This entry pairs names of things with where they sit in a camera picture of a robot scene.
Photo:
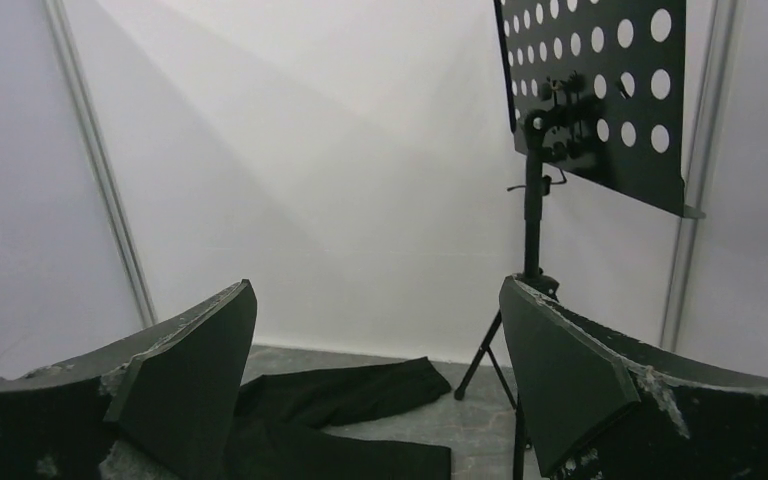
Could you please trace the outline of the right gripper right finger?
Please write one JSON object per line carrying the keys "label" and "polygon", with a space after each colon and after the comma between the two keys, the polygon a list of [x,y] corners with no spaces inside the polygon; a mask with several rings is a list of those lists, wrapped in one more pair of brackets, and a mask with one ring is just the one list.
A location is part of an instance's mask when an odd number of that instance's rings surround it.
{"label": "right gripper right finger", "polygon": [[768,479],[768,377],[641,342],[513,277],[499,303],[542,476]]}

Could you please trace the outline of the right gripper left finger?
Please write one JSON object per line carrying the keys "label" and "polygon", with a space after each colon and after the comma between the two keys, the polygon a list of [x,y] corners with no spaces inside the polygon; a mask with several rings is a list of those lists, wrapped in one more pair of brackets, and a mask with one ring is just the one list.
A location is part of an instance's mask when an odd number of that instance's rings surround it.
{"label": "right gripper left finger", "polygon": [[238,281],[86,354],[0,377],[0,479],[102,479],[127,451],[178,479],[215,479],[252,344]]}

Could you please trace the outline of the black zip jacket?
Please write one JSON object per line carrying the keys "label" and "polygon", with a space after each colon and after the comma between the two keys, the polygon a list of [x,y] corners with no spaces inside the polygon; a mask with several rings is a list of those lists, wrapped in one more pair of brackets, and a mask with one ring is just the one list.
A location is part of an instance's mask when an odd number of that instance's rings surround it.
{"label": "black zip jacket", "polygon": [[430,405],[451,390],[426,358],[261,375],[237,396],[224,479],[449,479],[441,445],[326,433]]}

